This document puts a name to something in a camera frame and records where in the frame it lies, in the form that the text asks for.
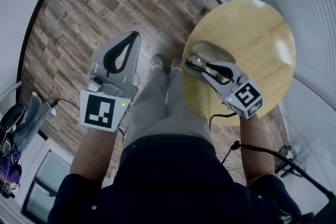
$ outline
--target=gray pants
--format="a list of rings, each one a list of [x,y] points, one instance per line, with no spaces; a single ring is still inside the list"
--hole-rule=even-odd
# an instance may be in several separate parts
[[[213,144],[207,122],[187,106],[178,69],[169,77],[159,69],[149,74],[145,88],[131,108],[124,148],[141,137],[158,134],[192,135]]]
[[[40,97],[31,96],[25,122],[21,123],[15,132],[12,133],[11,139],[20,154],[27,148],[34,135],[44,123],[44,120],[52,111],[50,101],[44,103],[39,111],[40,103]]]

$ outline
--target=round wooden table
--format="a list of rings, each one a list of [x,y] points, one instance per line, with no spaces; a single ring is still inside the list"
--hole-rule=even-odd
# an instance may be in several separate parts
[[[259,118],[274,108],[293,77],[296,52],[285,19],[273,7],[256,0],[233,0],[209,12],[191,33],[183,63],[194,44],[208,41],[230,52],[236,65],[254,79],[264,94]],[[213,114],[231,114],[216,92],[182,69],[182,85],[190,108],[209,120]],[[239,125],[239,116],[213,118],[224,126]]]

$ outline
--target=navy shirt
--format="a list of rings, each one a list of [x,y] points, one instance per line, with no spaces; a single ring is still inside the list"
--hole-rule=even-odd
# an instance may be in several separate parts
[[[279,223],[283,211],[301,214],[276,176],[234,183],[209,142],[169,134],[129,145],[109,187],[66,176],[48,223]]]

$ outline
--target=wooden floor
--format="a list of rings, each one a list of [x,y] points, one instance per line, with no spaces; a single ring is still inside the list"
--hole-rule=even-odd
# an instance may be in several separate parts
[[[181,57],[204,8],[217,5],[215,0],[45,0],[27,46],[20,99],[27,104],[34,90],[44,100],[64,98],[79,105],[92,54],[109,39],[131,30],[140,32],[142,38],[137,68],[141,91],[151,57],[161,53],[167,62]],[[86,133],[79,125],[79,111],[62,101],[56,110],[57,115],[50,116],[41,130],[74,155]],[[279,150],[286,134],[277,108],[263,118],[263,125],[274,149]],[[219,154],[225,154],[239,137],[238,128],[213,126],[213,131]],[[118,167],[121,151],[118,135],[110,167]],[[239,152],[230,158],[239,160]],[[228,162],[228,166],[232,170],[241,162]],[[232,177],[243,183],[243,170],[232,172]]]

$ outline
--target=cable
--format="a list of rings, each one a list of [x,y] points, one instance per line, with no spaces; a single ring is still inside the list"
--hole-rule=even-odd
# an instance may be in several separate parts
[[[120,133],[122,134],[122,136],[125,136],[125,131],[121,130],[120,128],[118,128]]]
[[[139,77],[138,73],[135,72],[135,74],[138,76],[138,84],[135,86],[137,88],[139,86],[139,83],[140,83],[140,77]]]
[[[228,172],[229,172],[229,174],[231,174],[231,173],[233,173],[234,171],[236,171],[236,170],[238,170],[240,168],[242,168],[242,165],[240,165],[239,167],[237,167],[237,168],[235,168],[233,170],[228,170]]]
[[[56,101],[54,101],[54,102],[50,105],[50,107],[51,107],[51,108],[55,107],[55,106],[58,104],[59,101],[65,101],[65,102],[67,102],[67,103],[69,103],[69,104],[74,105],[75,107],[77,107],[77,108],[80,110],[79,106],[77,106],[75,103],[72,103],[72,102],[70,102],[70,101],[68,101],[68,100],[65,100],[65,99],[62,99],[62,98],[61,98],[61,99],[58,99],[58,100],[56,100]]]
[[[222,157],[225,157],[224,155],[222,155],[222,154],[219,154],[219,153],[216,153],[216,155],[219,155],[219,156],[222,156]],[[241,162],[242,160],[240,159],[240,160],[238,160],[238,161],[231,161],[229,158],[226,158],[229,162],[233,162],[233,163],[235,163],[235,162]]]
[[[278,167],[278,168],[280,168],[281,171],[289,172],[290,174],[295,175],[295,176],[297,176],[297,177],[303,177],[302,175],[300,175],[300,174],[298,174],[298,173],[294,173],[294,172],[292,172],[292,171],[290,171],[290,170],[281,168],[281,167],[278,166],[278,165],[275,165],[275,166]]]
[[[230,150],[229,150],[228,153],[225,155],[224,159],[222,160],[222,162],[221,162],[220,164],[223,164],[223,163],[224,163],[225,159],[226,159],[227,156],[230,154],[231,150],[232,150],[232,149],[230,148]]]
[[[212,115],[211,118],[210,118],[210,121],[209,121],[209,129],[210,129],[210,131],[211,131],[211,121],[212,121],[212,119],[214,117],[229,118],[229,117],[232,117],[232,116],[235,116],[235,115],[237,115],[236,112],[234,112],[232,114],[228,114],[228,115],[223,115],[223,114],[214,114],[214,115]]]
[[[325,187],[323,187],[320,183],[318,183],[316,180],[314,180],[311,176],[309,176],[303,169],[301,169],[298,165],[296,165],[295,163],[291,162],[289,159],[281,156],[279,153],[272,151],[272,150],[268,150],[266,148],[262,148],[262,147],[258,147],[258,146],[249,146],[249,145],[242,145],[240,144],[239,141],[236,141],[230,148],[229,152],[231,150],[237,150],[240,147],[246,148],[248,150],[252,150],[252,151],[258,151],[258,152],[266,152],[269,153],[277,158],[279,158],[280,160],[282,160],[283,162],[285,162],[286,164],[290,165],[292,168],[294,168],[296,171],[298,171],[306,180],[308,180],[310,183],[312,183],[319,191],[321,191],[324,195],[326,195],[326,197],[329,200],[332,200],[335,198],[335,194],[331,191],[329,191],[328,189],[326,189]]]
[[[216,80],[219,84],[221,85],[226,85],[226,84],[229,84],[231,81],[228,79],[228,81],[226,82],[220,82],[217,80],[217,77],[210,74],[208,71],[206,71],[204,68],[200,67],[200,66],[197,66],[195,65],[192,61],[188,60],[188,59],[185,59],[185,65],[188,66],[189,68],[195,70],[195,71],[198,71],[198,72],[202,72],[202,73],[205,73],[207,74],[208,76],[210,76],[211,78],[213,78],[214,80]]]

